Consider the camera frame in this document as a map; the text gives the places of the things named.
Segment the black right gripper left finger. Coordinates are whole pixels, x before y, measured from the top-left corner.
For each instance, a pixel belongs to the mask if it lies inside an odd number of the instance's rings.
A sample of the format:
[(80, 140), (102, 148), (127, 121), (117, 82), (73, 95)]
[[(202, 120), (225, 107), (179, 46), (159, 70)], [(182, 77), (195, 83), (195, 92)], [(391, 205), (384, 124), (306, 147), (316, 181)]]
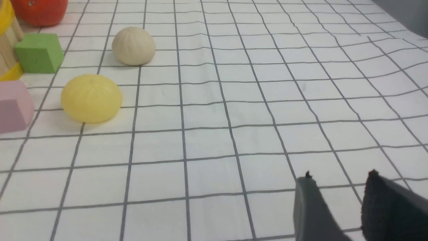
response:
[(293, 221), (297, 241), (350, 241), (340, 229), (309, 171), (296, 180)]

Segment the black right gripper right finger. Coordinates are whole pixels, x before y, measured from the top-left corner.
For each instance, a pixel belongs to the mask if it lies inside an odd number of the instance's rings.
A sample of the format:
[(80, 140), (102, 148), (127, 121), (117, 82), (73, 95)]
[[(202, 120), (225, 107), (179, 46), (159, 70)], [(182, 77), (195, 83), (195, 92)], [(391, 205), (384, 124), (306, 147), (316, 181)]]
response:
[(372, 170), (365, 184), (361, 221), (367, 241), (426, 241), (428, 200)]

